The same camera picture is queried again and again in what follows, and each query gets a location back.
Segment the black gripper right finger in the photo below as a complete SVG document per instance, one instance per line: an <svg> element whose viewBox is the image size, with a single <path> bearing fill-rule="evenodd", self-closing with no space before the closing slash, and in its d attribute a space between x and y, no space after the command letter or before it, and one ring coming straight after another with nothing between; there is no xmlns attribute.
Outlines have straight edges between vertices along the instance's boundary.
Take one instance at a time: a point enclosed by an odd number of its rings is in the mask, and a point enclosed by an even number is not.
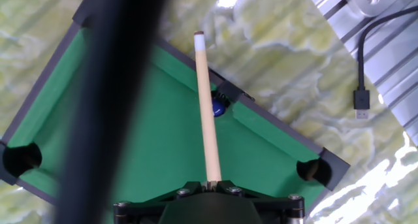
<svg viewBox="0 0 418 224"><path fill-rule="evenodd" d="M290 194L286 197L272 197L239 187L230 180L217 182L214 191L250 201L261 217L267 217L268 214L271 217L274 216L274 219L270 221L264 220L265 223L305 224L305 200L300 195Z"/></svg>

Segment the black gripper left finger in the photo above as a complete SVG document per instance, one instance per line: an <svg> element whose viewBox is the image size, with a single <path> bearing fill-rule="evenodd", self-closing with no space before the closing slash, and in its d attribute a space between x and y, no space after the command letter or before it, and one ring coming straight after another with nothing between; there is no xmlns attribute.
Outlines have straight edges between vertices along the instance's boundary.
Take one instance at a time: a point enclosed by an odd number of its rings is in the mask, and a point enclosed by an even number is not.
<svg viewBox="0 0 418 224"><path fill-rule="evenodd" d="M114 224L159 223L166 206L179 199L208 191L208 182L187 182L183 187L144 202L113 204Z"/></svg>

